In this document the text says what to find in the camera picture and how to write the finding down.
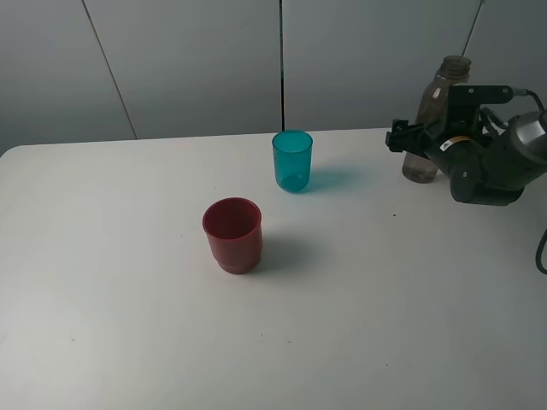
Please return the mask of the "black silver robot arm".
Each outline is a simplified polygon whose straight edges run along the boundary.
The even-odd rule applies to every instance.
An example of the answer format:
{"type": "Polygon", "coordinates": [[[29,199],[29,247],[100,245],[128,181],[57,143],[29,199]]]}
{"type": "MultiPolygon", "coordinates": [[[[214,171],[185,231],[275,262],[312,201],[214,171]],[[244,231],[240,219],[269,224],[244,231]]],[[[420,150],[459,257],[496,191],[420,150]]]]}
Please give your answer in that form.
{"type": "Polygon", "coordinates": [[[546,113],[517,115],[494,137],[464,123],[410,126],[396,120],[385,144],[432,161],[448,177],[455,201],[507,206],[546,174],[546,113]]]}

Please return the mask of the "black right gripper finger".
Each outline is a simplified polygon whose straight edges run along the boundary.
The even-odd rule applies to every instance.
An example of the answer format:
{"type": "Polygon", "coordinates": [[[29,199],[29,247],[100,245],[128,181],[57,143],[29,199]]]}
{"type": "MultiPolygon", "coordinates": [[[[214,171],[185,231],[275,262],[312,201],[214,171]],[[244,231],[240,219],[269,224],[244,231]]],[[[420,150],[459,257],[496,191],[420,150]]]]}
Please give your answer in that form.
{"type": "Polygon", "coordinates": [[[391,123],[390,131],[385,135],[385,145],[390,152],[425,155],[432,145],[427,132],[430,125],[410,125],[407,120],[395,119],[391,123]]]}

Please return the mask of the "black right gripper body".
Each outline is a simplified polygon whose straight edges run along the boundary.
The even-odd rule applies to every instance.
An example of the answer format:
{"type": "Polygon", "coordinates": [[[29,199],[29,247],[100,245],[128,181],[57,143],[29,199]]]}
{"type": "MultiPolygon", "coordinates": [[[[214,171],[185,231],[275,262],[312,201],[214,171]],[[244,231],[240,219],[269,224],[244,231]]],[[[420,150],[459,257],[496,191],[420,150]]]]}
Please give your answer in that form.
{"type": "Polygon", "coordinates": [[[509,132],[488,138],[478,132],[446,129],[437,121],[425,128],[422,148],[448,176],[457,202],[509,205],[524,191],[524,156],[509,132]]]}

